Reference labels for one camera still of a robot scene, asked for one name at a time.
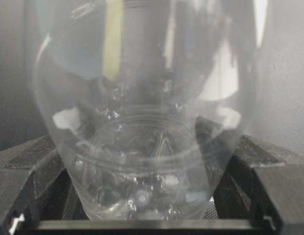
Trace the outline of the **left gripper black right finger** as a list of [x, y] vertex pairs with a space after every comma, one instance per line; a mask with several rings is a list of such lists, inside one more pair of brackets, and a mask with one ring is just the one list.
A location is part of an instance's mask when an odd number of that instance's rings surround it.
[[220, 219], [267, 222], [275, 235], [304, 235], [304, 156], [242, 136], [213, 195]]

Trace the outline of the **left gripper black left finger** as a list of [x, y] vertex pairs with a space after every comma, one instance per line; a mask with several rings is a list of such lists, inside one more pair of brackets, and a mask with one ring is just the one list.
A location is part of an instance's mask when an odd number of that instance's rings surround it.
[[0, 152], [0, 235], [21, 215], [29, 223], [86, 218], [49, 136]]

